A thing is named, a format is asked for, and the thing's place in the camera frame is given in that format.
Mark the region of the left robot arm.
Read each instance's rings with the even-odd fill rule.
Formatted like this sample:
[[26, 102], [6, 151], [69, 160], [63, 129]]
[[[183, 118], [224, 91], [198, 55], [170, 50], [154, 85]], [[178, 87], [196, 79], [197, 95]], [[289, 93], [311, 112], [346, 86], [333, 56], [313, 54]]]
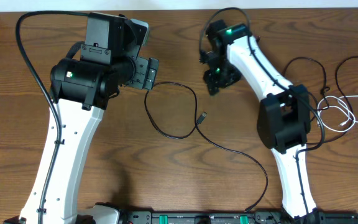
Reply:
[[148, 23], [91, 12], [86, 36], [50, 72], [47, 139], [31, 194], [9, 223], [126, 223], [108, 203], [77, 209], [78, 190], [95, 131], [120, 87], [152, 89], [159, 62], [139, 56]]

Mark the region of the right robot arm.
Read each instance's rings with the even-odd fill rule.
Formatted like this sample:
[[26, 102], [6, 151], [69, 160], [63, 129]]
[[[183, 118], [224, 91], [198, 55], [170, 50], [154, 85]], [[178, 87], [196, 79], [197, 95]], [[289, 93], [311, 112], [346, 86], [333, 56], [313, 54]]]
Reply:
[[284, 212], [293, 223], [317, 223], [305, 161], [310, 132], [308, 90], [277, 72], [245, 24], [227, 26], [218, 20], [201, 35], [212, 47], [210, 52], [200, 50], [201, 63], [209, 66], [203, 75], [209, 94], [245, 78], [259, 100], [257, 132], [277, 163]]

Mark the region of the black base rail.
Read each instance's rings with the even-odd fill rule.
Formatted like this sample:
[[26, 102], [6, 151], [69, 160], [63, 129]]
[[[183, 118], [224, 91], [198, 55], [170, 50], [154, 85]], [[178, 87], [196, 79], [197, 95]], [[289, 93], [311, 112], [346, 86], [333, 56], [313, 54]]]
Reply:
[[292, 218], [284, 210], [254, 212], [156, 212], [145, 208], [128, 210], [110, 203], [96, 203], [80, 212], [76, 223], [112, 224], [248, 224], [248, 223], [315, 223], [358, 224], [358, 213], [322, 212], [314, 209], [303, 217]]

